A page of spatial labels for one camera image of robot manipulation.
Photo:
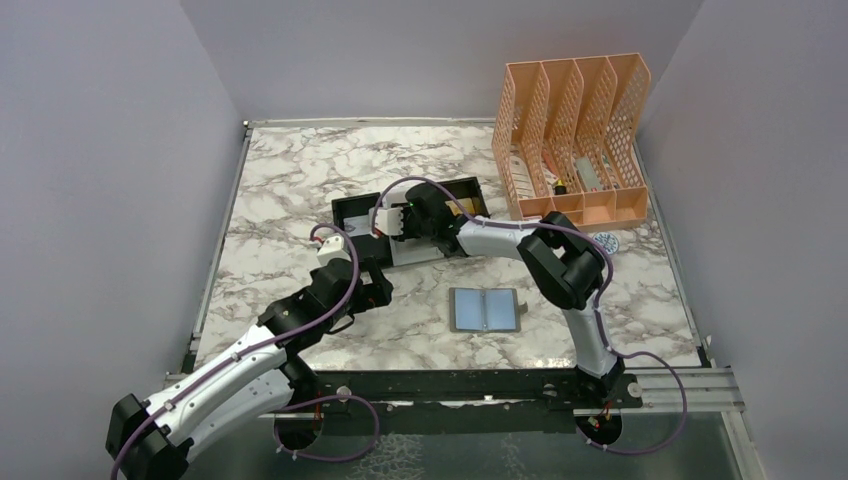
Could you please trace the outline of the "grey card holder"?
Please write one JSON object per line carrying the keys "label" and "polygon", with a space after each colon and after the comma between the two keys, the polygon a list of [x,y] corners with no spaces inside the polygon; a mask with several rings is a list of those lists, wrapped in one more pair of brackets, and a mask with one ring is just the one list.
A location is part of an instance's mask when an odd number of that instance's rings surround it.
{"label": "grey card holder", "polygon": [[519,332],[527,311],[515,289],[449,289],[449,328],[454,333]]}

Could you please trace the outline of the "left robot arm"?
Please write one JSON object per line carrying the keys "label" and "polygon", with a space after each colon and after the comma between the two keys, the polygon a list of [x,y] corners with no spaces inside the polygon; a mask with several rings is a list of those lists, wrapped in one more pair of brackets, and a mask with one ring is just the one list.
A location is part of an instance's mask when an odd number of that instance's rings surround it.
{"label": "left robot arm", "polygon": [[204,448],[253,417],[338,399],[299,354],[340,332],[340,319],[389,305],[393,285],[372,258],[332,259],[310,277],[210,363],[145,400],[129,394],[113,406],[111,478],[178,479]]}

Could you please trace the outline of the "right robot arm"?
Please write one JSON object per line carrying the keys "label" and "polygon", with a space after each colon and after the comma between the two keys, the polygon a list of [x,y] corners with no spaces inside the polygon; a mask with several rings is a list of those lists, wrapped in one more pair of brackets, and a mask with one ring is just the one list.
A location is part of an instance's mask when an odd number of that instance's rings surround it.
{"label": "right robot arm", "polygon": [[565,318],[576,350],[579,398],[600,407],[617,392],[623,361],[611,351],[608,328],[592,312],[591,301],[605,285],[607,258],[563,214],[539,222],[493,221],[455,213],[450,192],[422,182],[405,194],[400,240],[424,239],[446,257],[520,260],[542,296]]}

